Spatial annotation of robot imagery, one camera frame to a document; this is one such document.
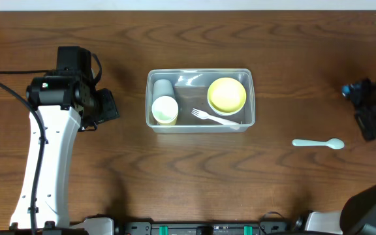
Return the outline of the mint green plastic spoon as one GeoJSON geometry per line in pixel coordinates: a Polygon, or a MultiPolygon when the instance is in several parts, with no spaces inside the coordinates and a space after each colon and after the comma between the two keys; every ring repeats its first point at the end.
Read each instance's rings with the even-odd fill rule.
{"type": "Polygon", "coordinates": [[[345,147],[344,142],[338,138],[331,138],[327,141],[294,139],[292,145],[296,147],[325,146],[331,149],[343,149],[345,147]]]}

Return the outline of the grey paper cup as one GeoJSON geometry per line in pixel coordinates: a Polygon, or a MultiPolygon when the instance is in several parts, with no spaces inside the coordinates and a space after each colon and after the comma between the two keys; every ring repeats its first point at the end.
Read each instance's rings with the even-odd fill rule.
{"type": "Polygon", "coordinates": [[[155,101],[162,96],[175,98],[174,88],[169,80],[160,79],[157,80],[153,85],[153,100],[155,101]]]}

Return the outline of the clear plastic container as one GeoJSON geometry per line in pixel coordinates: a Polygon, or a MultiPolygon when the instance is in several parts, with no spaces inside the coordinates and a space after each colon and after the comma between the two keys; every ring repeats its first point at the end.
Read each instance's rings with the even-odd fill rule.
{"type": "Polygon", "coordinates": [[[155,69],[148,74],[146,84],[146,123],[158,134],[187,133],[241,133],[255,124],[256,106],[253,77],[248,69],[155,69]],[[210,119],[200,119],[192,115],[192,109],[205,111],[218,116],[207,101],[208,87],[215,80],[223,77],[239,81],[246,91],[244,107],[236,114],[225,119],[234,121],[234,125],[223,125],[210,119]],[[179,114],[175,125],[160,125],[152,114],[155,98],[154,83],[168,80],[174,90],[179,114]]]}

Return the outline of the white plastic fork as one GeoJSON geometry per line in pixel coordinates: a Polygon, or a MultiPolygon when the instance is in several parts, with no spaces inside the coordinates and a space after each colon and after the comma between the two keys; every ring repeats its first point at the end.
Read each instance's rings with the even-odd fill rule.
{"type": "Polygon", "coordinates": [[[222,125],[231,125],[231,129],[234,129],[234,130],[238,130],[240,128],[239,123],[236,123],[234,121],[230,121],[230,120],[227,120],[227,119],[223,119],[223,118],[220,118],[220,117],[211,116],[205,111],[201,111],[201,110],[193,108],[191,110],[191,113],[192,113],[192,115],[194,115],[194,116],[196,116],[200,119],[210,119],[210,120],[218,122],[222,125]]]}

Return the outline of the white plastic bowl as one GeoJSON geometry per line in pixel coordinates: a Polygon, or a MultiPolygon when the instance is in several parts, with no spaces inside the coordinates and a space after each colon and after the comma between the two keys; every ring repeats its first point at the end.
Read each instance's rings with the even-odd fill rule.
{"type": "Polygon", "coordinates": [[[243,108],[240,108],[240,109],[238,109],[238,110],[236,110],[236,111],[233,111],[233,112],[222,112],[222,111],[220,111],[220,110],[214,108],[213,106],[210,106],[210,108],[211,108],[216,114],[218,114],[218,115],[220,115],[220,116],[232,116],[232,115],[234,115],[234,114],[237,114],[237,113],[240,112],[241,110],[243,110],[243,108]]]}

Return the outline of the yellow plastic bowl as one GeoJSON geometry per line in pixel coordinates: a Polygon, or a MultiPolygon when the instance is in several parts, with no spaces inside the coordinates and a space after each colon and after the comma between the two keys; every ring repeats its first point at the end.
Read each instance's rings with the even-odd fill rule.
{"type": "Polygon", "coordinates": [[[233,112],[243,108],[246,100],[247,93],[244,86],[233,78],[219,78],[212,82],[208,88],[209,106],[222,112],[233,112]]]}

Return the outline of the yellow paper cup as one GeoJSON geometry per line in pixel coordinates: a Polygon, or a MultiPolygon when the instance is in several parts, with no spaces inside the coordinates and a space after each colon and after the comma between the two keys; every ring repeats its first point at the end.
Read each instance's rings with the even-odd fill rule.
{"type": "Polygon", "coordinates": [[[175,125],[177,122],[177,118],[174,118],[174,119],[170,119],[170,120],[157,120],[157,123],[159,125],[175,125]]]}

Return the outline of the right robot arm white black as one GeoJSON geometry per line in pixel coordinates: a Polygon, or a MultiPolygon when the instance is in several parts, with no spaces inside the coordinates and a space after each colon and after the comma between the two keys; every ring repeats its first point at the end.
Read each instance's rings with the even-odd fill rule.
{"type": "MultiPolygon", "coordinates": [[[[376,140],[376,80],[365,78],[341,88],[354,106],[354,118],[366,141],[376,140]]],[[[297,234],[376,235],[376,184],[348,199],[341,211],[311,212],[297,234]]]]}

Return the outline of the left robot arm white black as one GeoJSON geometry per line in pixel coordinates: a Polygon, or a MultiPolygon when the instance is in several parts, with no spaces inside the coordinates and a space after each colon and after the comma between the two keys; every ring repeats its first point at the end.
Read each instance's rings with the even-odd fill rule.
{"type": "Polygon", "coordinates": [[[76,135],[96,131],[119,117],[112,92],[97,89],[98,57],[79,46],[60,46],[54,70],[32,79],[23,103],[30,111],[31,136],[20,198],[9,228],[0,234],[117,234],[110,217],[70,223],[68,183],[76,135]]]}

